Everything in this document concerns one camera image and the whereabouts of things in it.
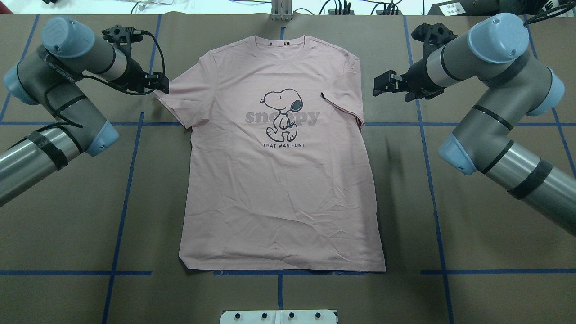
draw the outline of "wrinkled fabric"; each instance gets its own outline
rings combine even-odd
[[[156,91],[194,130],[189,269],[385,271],[360,79],[338,46],[252,36]]]

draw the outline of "cartoon dog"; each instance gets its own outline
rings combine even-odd
[[[260,100],[261,104],[278,111],[278,116],[274,118],[272,127],[266,129],[266,134],[275,142],[292,142],[298,134],[298,126],[288,117],[289,111],[299,111],[302,109],[302,98],[294,89],[284,89],[280,92],[268,92]]]

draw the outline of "blue cap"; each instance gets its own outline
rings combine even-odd
[[[471,175],[476,171],[474,162],[453,133],[450,133],[444,144],[440,146],[438,154],[465,175]]]
[[[468,47],[481,60],[503,64],[517,59],[528,49],[530,37],[522,19],[499,13],[474,25],[468,32]]]
[[[30,97],[24,87],[20,83],[20,79],[18,78],[18,64],[15,67],[11,68],[8,73],[4,75],[4,85],[6,89],[10,91],[10,94],[14,97],[20,99],[23,103],[29,105],[37,105],[38,101],[34,100],[34,98]]]
[[[97,156],[99,153],[112,146],[112,144],[114,144],[119,137],[120,135],[118,135],[118,132],[114,129],[114,126],[112,126],[112,124],[106,120],[104,126],[102,126],[102,129],[100,132],[98,132],[98,135],[96,135],[96,138],[92,144],[90,144],[90,147],[88,147],[86,150],[86,153],[90,154],[90,156]]]
[[[536,109],[527,113],[528,116],[538,116],[547,112],[550,108],[556,107],[556,105],[560,102],[560,100],[562,100],[562,97],[564,96],[564,82],[562,82],[562,80],[560,80],[560,78],[554,74],[554,71],[552,71],[550,67],[547,66],[547,68],[552,74],[552,84],[550,85],[550,90],[548,91],[546,98],[544,98],[544,101],[542,101],[542,103]]]
[[[57,16],[42,29],[42,44],[60,58],[77,58],[88,53],[96,35],[88,26],[68,16]]]

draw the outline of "shirt sleeve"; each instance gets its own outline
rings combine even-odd
[[[356,117],[358,127],[364,127],[360,59],[348,53],[344,69],[334,83],[322,91],[322,97],[337,109]]]
[[[216,63],[208,52],[196,65],[170,81],[170,94],[158,90],[154,94],[184,127],[189,128],[210,120],[216,87]]]

